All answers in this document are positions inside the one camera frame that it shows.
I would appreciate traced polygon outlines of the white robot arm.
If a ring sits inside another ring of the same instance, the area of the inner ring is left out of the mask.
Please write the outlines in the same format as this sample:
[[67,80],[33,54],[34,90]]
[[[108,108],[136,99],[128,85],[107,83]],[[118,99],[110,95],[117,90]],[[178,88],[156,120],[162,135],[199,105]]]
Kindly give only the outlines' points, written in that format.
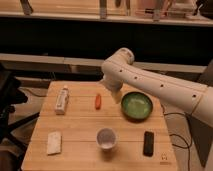
[[101,65],[102,84],[117,93],[123,84],[133,86],[191,114],[213,128],[213,87],[133,66],[134,54],[120,48]]

